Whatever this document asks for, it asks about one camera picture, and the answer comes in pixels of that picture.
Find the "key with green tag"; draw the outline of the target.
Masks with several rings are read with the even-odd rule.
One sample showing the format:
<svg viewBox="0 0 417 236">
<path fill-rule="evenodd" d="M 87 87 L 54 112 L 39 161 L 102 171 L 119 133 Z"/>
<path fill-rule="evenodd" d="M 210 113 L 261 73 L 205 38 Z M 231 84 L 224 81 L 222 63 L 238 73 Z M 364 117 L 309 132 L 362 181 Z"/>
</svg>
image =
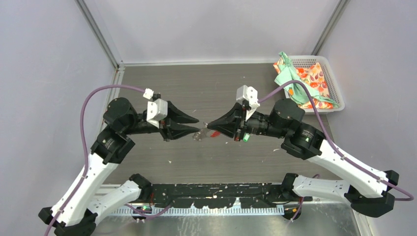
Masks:
<svg viewBox="0 0 417 236">
<path fill-rule="evenodd" d="M 250 135 L 250 134 L 245 133 L 245 134 L 244 134 L 244 136 L 243 136 L 243 139 L 242 139 L 242 140 L 243 140 L 244 142 L 247 142 L 247 141 L 249 140 L 249 138 L 250 138 L 250 137 L 251 137 L 251 135 Z"/>
</svg>

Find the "red handled metal keyring holder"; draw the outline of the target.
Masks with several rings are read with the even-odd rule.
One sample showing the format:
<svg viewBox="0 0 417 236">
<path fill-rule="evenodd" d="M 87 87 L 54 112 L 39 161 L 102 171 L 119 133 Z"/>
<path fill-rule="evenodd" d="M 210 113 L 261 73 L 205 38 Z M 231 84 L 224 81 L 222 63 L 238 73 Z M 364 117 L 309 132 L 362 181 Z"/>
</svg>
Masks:
<svg viewBox="0 0 417 236">
<path fill-rule="evenodd" d="M 202 141 L 205 138 L 215 138 L 218 137 L 221 133 L 218 131 L 213 131 L 207 128 L 208 124 L 203 122 L 203 128 L 201 128 L 198 132 L 193 135 L 193 139 L 195 141 Z"/>
</svg>

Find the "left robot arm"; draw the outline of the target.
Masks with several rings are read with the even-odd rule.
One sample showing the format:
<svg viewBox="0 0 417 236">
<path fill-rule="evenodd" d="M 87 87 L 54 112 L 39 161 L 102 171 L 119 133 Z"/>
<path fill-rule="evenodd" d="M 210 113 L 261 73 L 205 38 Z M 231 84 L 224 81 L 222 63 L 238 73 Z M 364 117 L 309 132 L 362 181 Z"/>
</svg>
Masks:
<svg viewBox="0 0 417 236">
<path fill-rule="evenodd" d="M 128 99 L 116 98 L 103 118 L 106 127 L 93 143 L 77 180 L 54 206 L 39 212 L 39 218 L 57 236 L 89 236 L 122 205 L 135 200 L 144 204 L 150 199 L 152 184 L 140 174 L 133 174 L 116 190 L 94 199 L 106 178 L 134 147 L 131 135 L 158 133 L 167 142 L 197 132 L 194 124 L 198 122 L 160 98 L 148 102 L 142 113 L 136 112 Z"/>
</svg>

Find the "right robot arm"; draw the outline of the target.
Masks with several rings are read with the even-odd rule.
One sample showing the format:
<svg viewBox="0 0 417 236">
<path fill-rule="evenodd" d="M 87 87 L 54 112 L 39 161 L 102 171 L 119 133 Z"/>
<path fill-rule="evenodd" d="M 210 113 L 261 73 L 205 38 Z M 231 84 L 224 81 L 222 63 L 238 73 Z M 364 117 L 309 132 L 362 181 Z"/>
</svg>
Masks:
<svg viewBox="0 0 417 236">
<path fill-rule="evenodd" d="M 304 110 L 286 98 L 275 102 L 268 115 L 253 112 L 247 117 L 246 102 L 236 103 L 225 115 L 210 122 L 208 128 L 234 139 L 262 135 L 283 139 L 281 148 L 289 155 L 319 165 L 338 176 L 338 180 L 309 178 L 288 173 L 281 183 L 281 197 L 293 202 L 301 197 L 319 197 L 348 204 L 353 210 L 380 217 L 390 212 L 395 197 L 390 189 L 398 184 L 395 171 L 379 171 L 351 156 L 340 156 L 340 148 L 331 146 L 324 133 L 302 121 Z"/>
</svg>

